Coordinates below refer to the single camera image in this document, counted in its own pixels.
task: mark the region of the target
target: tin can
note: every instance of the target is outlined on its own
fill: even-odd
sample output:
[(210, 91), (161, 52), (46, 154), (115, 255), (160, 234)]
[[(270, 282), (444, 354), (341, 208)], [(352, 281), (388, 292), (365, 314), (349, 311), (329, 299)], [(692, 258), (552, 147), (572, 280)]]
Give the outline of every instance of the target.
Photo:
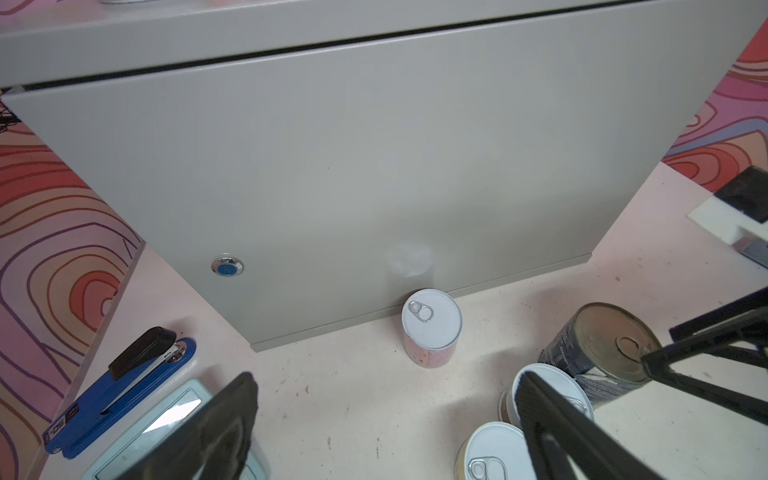
[(584, 390), (576, 383), (576, 380), (559, 368), (547, 365), (546, 363), (532, 363), (520, 369), (515, 376), (515, 381), (498, 398), (499, 421), (511, 423), (517, 427), (520, 426), (520, 415), (518, 414), (518, 405), (515, 403), (515, 393), (520, 386), (520, 378), (522, 378), (525, 372), (534, 372), (539, 375), (542, 380), (568, 400), (579, 412), (594, 422), (592, 404)]
[(503, 422), (486, 423), (462, 444), (456, 480), (536, 480), (522, 430)]
[(420, 290), (402, 307), (403, 346), (420, 366), (445, 365), (462, 331), (462, 311), (447, 293)]
[(598, 407), (650, 382), (640, 361), (661, 348), (647, 325), (610, 303), (588, 303), (568, 320), (538, 361), (574, 377)]

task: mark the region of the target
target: patterned backdrop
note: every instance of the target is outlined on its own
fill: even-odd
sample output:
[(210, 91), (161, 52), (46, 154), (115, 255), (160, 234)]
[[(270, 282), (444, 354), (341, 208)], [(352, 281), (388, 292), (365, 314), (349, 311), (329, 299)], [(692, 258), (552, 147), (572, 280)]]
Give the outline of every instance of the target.
[(768, 21), (664, 163), (713, 192), (750, 165), (768, 170)]
[(0, 478), (23, 478), (141, 240), (24, 125), (0, 134)]

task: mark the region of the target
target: can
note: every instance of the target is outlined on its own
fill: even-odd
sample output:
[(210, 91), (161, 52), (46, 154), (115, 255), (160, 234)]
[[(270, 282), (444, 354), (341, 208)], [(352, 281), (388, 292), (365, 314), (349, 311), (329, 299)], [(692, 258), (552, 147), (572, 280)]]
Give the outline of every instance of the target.
[(490, 422), (475, 430), (456, 456), (456, 480), (536, 480), (522, 430)]
[(594, 410), (592, 404), (581, 389), (576, 380), (573, 379), (566, 372), (563, 372), (557, 367), (548, 365), (546, 363), (532, 363), (526, 365), (515, 376), (515, 380), (512, 384), (505, 389), (501, 396), (498, 398), (498, 419), (501, 422), (511, 423), (517, 427), (520, 426), (520, 414), (518, 413), (518, 405), (515, 403), (515, 393), (520, 386), (520, 378), (523, 373), (534, 372), (541, 377), (546, 383), (548, 383), (553, 389), (565, 397), (576, 409), (583, 413), (588, 419), (594, 422)]
[(661, 348), (648, 326), (610, 303), (588, 303), (538, 357), (574, 377), (596, 408), (650, 382), (640, 361)]
[(402, 307), (402, 343), (420, 366), (445, 365), (462, 331), (462, 311), (445, 292), (427, 289), (411, 295)]

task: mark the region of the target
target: stapler handle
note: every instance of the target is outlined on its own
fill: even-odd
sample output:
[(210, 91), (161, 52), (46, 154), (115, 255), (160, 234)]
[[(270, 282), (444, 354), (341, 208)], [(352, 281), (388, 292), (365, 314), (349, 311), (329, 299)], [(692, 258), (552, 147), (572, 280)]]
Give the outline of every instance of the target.
[(174, 342), (176, 342), (176, 332), (161, 326), (153, 326), (109, 364), (109, 374), (114, 381), (117, 381), (142, 363), (164, 354)]

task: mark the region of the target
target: stapler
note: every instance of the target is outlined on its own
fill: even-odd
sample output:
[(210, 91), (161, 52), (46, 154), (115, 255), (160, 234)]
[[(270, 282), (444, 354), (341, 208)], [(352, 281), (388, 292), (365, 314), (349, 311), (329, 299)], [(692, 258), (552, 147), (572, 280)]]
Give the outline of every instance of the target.
[(194, 340), (176, 340), (169, 329), (144, 332), (43, 432), (45, 451), (78, 456), (188, 362), (195, 348)]

